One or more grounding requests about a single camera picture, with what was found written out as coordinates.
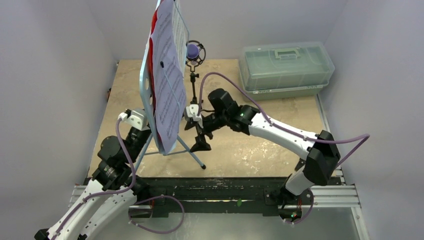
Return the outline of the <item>light blue music stand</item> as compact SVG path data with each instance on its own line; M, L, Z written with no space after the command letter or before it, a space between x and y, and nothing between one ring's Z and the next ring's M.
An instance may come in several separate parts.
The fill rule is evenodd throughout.
M162 0L157 1L155 10L157 10L161 1ZM163 156L175 154L174 149L177 146L177 144L180 144L184 148L183 152L189 153L191 155L191 157L200 165L200 167L204 169L206 167L205 164L193 152L190 152L189 146L180 137L180 135L179 135L180 129L179 129L179 132L178 132L178 135L177 135L177 141L176 141L176 144L174 145L174 149L171 152L169 152L168 154L163 154L163 153L160 152L160 150L161 150L161 140L158 137L157 125L156 125L156 122L155 122L156 110L154 110L153 106L152 106L152 91L151 91L151 82L150 82L151 77L150 77L150 74L149 74L149 64L148 64L150 30L149 30L148 39L147 39L147 43L146 43L146 46L145 46L144 56L143 56L143 59L142 59L142 64L141 64L140 74L139 74L139 95L140 95L140 98L142 100L144 111L146 112L149 128L151 130L151 135L149 137L149 140L155 142L155 145L156 145L156 148L157 148L157 154L161 154ZM181 70L181 72L182 72L182 75L183 75L183 85L184 85L184 71ZM187 98L186 98L185 108L187 106L189 106L189 104L187 104Z

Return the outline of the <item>black tripod microphone stand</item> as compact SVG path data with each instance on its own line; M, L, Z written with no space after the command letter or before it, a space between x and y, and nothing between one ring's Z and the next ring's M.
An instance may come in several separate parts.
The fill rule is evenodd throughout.
M196 68L199 67L200 65L203 64L203 62L206 59L206 48L204 47L204 45L197 41L197 40L189 40L186 43L186 48L188 44L195 44L198 46L199 48L199 57L197 59L188 59L186 56L186 60L185 60L185 65L187 67L189 67L189 71L190 71L190 82L191 82L191 89L192 89L192 99L190 101L191 104L197 104L198 103L198 98L196 95L196 87L195 87L195 83L196 83L196 79L200 77L200 75L198 73L196 73Z

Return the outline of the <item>purple microphone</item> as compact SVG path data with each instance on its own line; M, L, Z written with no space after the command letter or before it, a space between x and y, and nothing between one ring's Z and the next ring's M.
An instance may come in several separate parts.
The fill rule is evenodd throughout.
M199 50L199 47L196 44L190 43L190 44L187 45L187 55L186 55L186 57L189 60L197 59L199 57L199 54L200 54L200 50Z

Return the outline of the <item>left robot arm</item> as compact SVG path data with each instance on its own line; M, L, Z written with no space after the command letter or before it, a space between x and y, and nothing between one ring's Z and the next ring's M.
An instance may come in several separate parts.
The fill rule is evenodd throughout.
M131 204L149 199L149 187L140 177L132 182L132 170L118 136L106 137L97 153L98 168L84 191L52 227L40 229L36 240L92 240Z

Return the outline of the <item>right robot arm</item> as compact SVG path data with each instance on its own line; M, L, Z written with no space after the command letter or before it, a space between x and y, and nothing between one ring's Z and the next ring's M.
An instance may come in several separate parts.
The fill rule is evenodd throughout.
M341 158L330 132L305 131L277 121L257 107L238 104L222 88L213 90L208 100L213 109L207 116L202 115L199 104L191 104L183 112L197 132L191 152L210 151L212 148L206 139L212 139L214 131L229 127L234 132L273 142L304 161L304 165L287 178L280 190L284 202L292 204L312 186L326 186L329 183Z

